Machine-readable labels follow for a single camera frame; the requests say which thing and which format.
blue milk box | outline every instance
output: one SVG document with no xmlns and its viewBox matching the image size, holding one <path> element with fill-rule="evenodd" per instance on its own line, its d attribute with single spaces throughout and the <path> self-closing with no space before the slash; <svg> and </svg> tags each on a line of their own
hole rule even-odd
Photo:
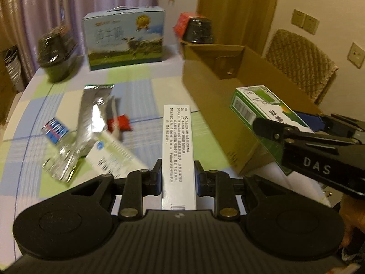
<svg viewBox="0 0 365 274">
<path fill-rule="evenodd" d="M 83 18 L 91 70 L 162 59 L 165 11 L 161 7 L 117 7 Z"/>
</svg>

electrical outlet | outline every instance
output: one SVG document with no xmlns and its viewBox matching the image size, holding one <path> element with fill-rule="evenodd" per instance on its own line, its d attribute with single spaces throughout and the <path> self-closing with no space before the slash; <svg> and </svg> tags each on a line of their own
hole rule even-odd
<svg viewBox="0 0 365 274">
<path fill-rule="evenodd" d="M 357 46 L 357 44 L 352 43 L 347 58 L 351 63 L 360 69 L 365 60 L 365 51 L 361 47 Z"/>
<path fill-rule="evenodd" d="M 317 32 L 318 26 L 319 20 L 309 15 L 305 17 L 303 29 L 306 30 L 308 33 L 314 35 Z"/>
<path fill-rule="evenodd" d="M 302 28 L 303 24 L 304 24 L 305 17 L 306 17 L 305 13 L 294 9 L 293 17 L 292 17 L 292 24 Z"/>
</svg>

chair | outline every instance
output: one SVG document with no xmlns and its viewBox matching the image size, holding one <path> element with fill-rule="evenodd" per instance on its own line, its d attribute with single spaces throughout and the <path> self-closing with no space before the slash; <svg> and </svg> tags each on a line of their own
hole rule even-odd
<svg viewBox="0 0 365 274">
<path fill-rule="evenodd" d="M 338 69 L 314 43 L 283 29 L 276 31 L 265 59 L 305 91 L 317 105 L 323 100 Z"/>
</svg>

table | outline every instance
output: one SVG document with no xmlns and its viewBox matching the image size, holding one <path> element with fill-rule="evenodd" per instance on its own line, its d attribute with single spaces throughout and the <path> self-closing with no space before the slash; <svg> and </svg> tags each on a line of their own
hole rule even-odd
<svg viewBox="0 0 365 274">
<path fill-rule="evenodd" d="M 81 58 L 78 72 L 68 81 L 52 84 L 39 69 L 24 91 L 9 121 L 0 146 L 0 269 L 21 253 L 12 236 L 16 216 L 46 198 L 97 176 L 83 161 L 70 185 L 54 180 L 42 170 L 44 161 L 56 154 L 41 133 L 51 118 L 57 117 L 70 130 L 77 128 L 78 108 L 87 84 L 115 84 L 112 95 L 119 100 L 118 114 L 126 114 L 133 130 L 123 133 L 123 144 L 152 168 L 162 154 L 162 117 L 165 104 L 187 104 L 192 111 L 194 158 L 206 170 L 219 169 L 236 177 L 229 163 L 182 84 L 184 61 L 175 47 L 167 47 L 163 62 L 89 71 Z M 259 175 L 313 199 L 325 201 L 318 184 L 302 175 L 284 177 L 275 163 Z M 241 213 L 245 213 L 239 201 Z M 214 207 L 209 197 L 198 198 L 198 209 Z"/>
</svg>

floor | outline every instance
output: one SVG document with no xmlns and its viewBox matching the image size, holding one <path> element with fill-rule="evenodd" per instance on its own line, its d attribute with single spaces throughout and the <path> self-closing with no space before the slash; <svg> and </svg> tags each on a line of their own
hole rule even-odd
<svg viewBox="0 0 365 274">
<path fill-rule="evenodd" d="M 7 128 L 7 126 L 8 126 L 8 122 L 9 122 L 9 120 L 11 118 L 11 115 L 13 114 L 16 105 L 18 105 L 18 102 L 19 102 L 22 94 L 23 93 L 18 93 L 18 94 L 15 95 L 13 104 L 11 105 L 11 108 L 10 108 L 10 111 L 9 111 L 9 114 L 8 114 L 8 118 L 6 119 L 6 124 L 0 124 L 0 145 L 1 145 L 2 141 L 3 141 L 4 132 L 5 132 L 6 128 Z"/>
</svg>

